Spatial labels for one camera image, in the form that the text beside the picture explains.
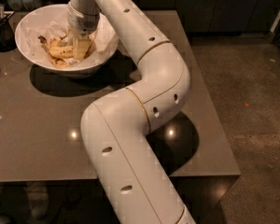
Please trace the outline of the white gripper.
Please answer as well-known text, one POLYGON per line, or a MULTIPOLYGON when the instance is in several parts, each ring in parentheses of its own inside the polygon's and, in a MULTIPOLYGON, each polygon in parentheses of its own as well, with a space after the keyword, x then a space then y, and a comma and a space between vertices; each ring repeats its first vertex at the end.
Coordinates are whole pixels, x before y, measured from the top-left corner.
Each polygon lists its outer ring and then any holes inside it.
POLYGON ((96 4, 78 6, 73 2, 68 3, 67 21, 69 27, 67 27, 67 46, 73 45, 73 57, 76 60, 85 58, 93 43, 87 37, 97 30, 99 20, 100 8, 96 4))

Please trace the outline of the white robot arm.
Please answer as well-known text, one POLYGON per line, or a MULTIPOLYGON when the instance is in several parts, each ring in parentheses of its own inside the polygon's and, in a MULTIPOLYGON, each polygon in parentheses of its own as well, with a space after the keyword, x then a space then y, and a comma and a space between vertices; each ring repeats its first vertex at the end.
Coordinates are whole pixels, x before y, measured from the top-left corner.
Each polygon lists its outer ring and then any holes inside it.
POLYGON ((70 0, 75 35, 105 15, 141 78, 90 104, 80 128, 120 224, 195 224, 147 142, 187 100, 190 73, 170 40, 132 0, 70 0))

